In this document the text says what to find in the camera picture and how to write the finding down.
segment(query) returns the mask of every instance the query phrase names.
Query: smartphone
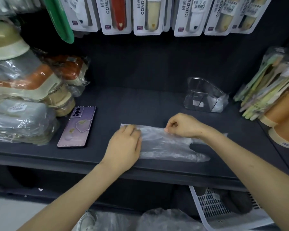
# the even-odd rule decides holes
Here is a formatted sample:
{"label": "smartphone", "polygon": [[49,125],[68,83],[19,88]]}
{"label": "smartphone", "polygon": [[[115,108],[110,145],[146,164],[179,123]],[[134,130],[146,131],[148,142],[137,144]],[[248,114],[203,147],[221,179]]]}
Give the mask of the smartphone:
{"label": "smartphone", "polygon": [[61,135],[57,147],[85,147],[95,111],[95,106],[75,107]]}

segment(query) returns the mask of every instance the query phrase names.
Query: floor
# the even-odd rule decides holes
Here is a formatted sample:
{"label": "floor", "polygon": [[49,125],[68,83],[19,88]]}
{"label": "floor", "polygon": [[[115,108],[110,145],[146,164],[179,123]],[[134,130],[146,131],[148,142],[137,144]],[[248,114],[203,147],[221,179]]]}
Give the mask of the floor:
{"label": "floor", "polygon": [[46,204],[0,198],[0,230],[16,231]]}

